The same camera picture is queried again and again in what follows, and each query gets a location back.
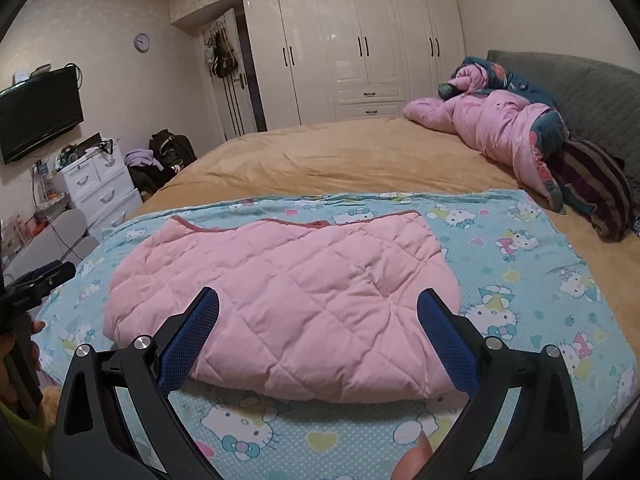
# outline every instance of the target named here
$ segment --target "tan bedsheet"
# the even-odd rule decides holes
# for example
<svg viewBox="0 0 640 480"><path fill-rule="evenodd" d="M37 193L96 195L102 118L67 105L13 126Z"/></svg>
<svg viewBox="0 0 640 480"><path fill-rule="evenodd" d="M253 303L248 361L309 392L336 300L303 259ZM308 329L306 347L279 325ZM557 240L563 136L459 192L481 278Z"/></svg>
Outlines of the tan bedsheet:
<svg viewBox="0 0 640 480"><path fill-rule="evenodd" d="M207 153L137 214L265 194L513 189L509 168L487 161L457 136L405 119L363 120L251 134ZM545 200L532 196L542 206ZM548 211L587 260L626 339L640 355L640 238L605 243L572 210Z"/></svg>

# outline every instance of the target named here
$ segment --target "metal screw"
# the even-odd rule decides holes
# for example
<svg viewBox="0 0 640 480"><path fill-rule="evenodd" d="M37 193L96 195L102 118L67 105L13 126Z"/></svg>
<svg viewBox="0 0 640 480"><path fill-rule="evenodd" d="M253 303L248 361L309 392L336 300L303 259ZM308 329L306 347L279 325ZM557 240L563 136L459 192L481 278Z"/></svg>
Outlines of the metal screw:
<svg viewBox="0 0 640 480"><path fill-rule="evenodd" d="M549 357L560 357L560 349L557 346L549 345L546 347L546 354Z"/></svg>
<svg viewBox="0 0 640 480"><path fill-rule="evenodd" d="M76 349L76 355L78 357L84 357L85 355L87 355L89 352L91 351L91 347L89 345L80 345L77 349Z"/></svg>
<svg viewBox="0 0 640 480"><path fill-rule="evenodd" d="M499 350L502 348L502 341L497 337L488 337L484 344L491 350Z"/></svg>
<svg viewBox="0 0 640 480"><path fill-rule="evenodd" d="M138 339L136 339L135 343L133 343L133 346L135 346L138 350L144 350L145 348L148 348L150 344L151 338L149 336L142 335Z"/></svg>

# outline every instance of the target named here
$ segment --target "hand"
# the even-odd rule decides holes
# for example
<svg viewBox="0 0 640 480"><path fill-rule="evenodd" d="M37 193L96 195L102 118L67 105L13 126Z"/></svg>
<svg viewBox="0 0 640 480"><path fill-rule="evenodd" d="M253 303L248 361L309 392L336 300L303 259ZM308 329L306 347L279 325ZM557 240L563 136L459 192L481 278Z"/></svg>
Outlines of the hand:
<svg viewBox="0 0 640 480"><path fill-rule="evenodd" d="M31 321L31 335L42 332L45 327L44 321ZM11 334L0 335L0 401L15 411L18 401L18 392L9 379L9 373L4 364L5 356L12 350L15 344L15 336ZM37 371L41 370L40 367L40 348L38 345L31 342L31 359L33 359L34 366Z"/></svg>
<svg viewBox="0 0 640 480"><path fill-rule="evenodd" d="M407 451L391 473L391 480L413 480L433 455L433 449L423 431L418 437L417 446Z"/></svg>

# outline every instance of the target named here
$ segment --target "pink heart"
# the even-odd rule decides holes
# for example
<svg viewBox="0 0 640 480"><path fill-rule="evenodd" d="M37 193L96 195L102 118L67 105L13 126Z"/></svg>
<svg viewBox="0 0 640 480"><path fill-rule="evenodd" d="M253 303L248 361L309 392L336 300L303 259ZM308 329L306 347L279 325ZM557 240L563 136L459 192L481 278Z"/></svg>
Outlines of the pink heart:
<svg viewBox="0 0 640 480"><path fill-rule="evenodd" d="M198 449L202 452L202 454L207 457L207 458L213 458L216 455L216 452L213 451L209 446L207 446L207 444L205 444L204 442L200 442L199 440L196 440L196 446L198 446Z"/></svg>

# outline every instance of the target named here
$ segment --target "light blue blanket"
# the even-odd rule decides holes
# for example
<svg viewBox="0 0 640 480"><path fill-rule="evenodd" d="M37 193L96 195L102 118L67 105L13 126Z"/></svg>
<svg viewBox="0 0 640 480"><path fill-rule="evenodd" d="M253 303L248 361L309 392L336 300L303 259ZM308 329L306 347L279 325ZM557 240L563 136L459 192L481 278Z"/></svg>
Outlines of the light blue blanket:
<svg viewBox="0 0 640 480"><path fill-rule="evenodd" d="M463 313L478 330L500 336L515 349L560 347L587 447L629 404L636 360L584 260L520 190L266 197L134 219L114 230L43 307L39 319L47 327L36 341L44 369L63 381L79 344L111 348L102 336L111 275L172 214L202 227L230 228L260 218L344 223L403 210L420 212L438 236L460 282ZM159 466L130 400L121 399L142 455ZM495 455L516 399L516 391L508 396L479 465ZM283 402L193 381L170 400L226 480L387 480L420 430L437 446L465 403L457 392L372 406Z"/></svg>

